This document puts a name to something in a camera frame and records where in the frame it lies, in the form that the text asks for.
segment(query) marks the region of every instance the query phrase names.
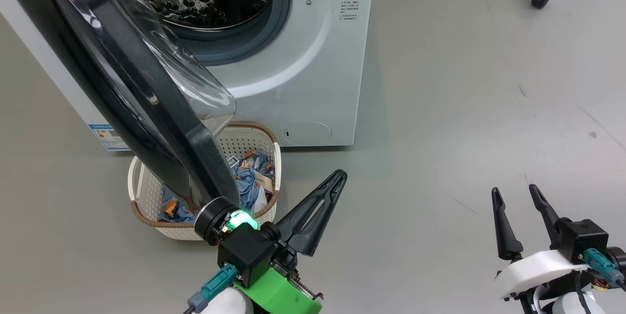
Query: green robot part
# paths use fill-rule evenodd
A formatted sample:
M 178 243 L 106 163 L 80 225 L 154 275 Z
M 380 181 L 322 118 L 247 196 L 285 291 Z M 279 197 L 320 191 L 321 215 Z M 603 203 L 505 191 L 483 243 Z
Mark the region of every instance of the green robot part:
M 314 301 L 293 287 L 276 270 L 270 268 L 250 288 L 234 285 L 246 296 L 271 314 L 318 314 L 322 303 Z

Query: white laundry basket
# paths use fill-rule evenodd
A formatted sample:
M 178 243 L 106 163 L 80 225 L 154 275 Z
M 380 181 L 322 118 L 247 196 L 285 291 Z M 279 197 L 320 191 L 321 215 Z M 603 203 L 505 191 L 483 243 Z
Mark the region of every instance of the white laundry basket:
M 280 147 L 275 135 L 262 125 L 233 122 L 217 136 L 222 151 L 226 157 L 243 158 L 250 151 L 262 152 L 275 167 L 274 191 L 268 205 L 253 214 L 253 218 L 262 225 L 273 221 L 276 215 L 276 202 L 280 194 Z M 169 238 L 183 241 L 201 241 L 194 232 L 193 223 L 164 223 L 158 217 L 163 212 L 163 182 L 150 170 L 141 164 L 137 157 L 133 159 L 128 169 L 128 196 L 131 207 L 137 218 L 154 227 Z

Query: teal connector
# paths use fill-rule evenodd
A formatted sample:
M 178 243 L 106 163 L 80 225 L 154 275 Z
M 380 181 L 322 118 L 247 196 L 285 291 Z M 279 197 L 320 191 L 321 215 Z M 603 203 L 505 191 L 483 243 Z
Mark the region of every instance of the teal connector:
M 615 269 L 615 264 L 595 248 L 585 251 L 585 263 L 601 274 L 611 287 L 620 287 L 618 281 L 624 282 L 624 274 Z
M 237 268 L 226 263 L 220 271 L 208 280 L 197 292 L 187 300 L 190 308 L 194 308 L 195 313 L 202 312 L 208 303 L 226 288 L 232 286 L 233 281 L 237 278 Z

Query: green light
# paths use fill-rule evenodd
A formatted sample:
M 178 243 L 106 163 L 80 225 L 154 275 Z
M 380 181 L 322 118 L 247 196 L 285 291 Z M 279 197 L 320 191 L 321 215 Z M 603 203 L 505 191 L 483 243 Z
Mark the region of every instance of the green light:
M 230 219 L 228 219 L 226 227 L 228 227 L 228 231 L 232 231 L 241 224 L 250 224 L 253 229 L 259 229 L 259 223 L 255 221 L 250 214 L 242 210 L 233 212 Z

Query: concrete floor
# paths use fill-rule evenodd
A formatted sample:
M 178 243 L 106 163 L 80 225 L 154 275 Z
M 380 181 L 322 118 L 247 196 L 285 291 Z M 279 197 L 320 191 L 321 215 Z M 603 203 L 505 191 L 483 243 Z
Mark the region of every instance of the concrete floor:
M 323 314 L 520 314 L 497 300 L 490 189 L 525 254 L 527 191 L 626 247 L 624 0 L 373 0 L 356 142 L 284 154 L 279 216 L 334 169 L 346 186 L 303 280 Z M 0 312 L 176 314 L 215 250 L 142 225 L 131 155 L 106 152 L 0 18 Z M 600 292 L 608 313 L 626 295 Z

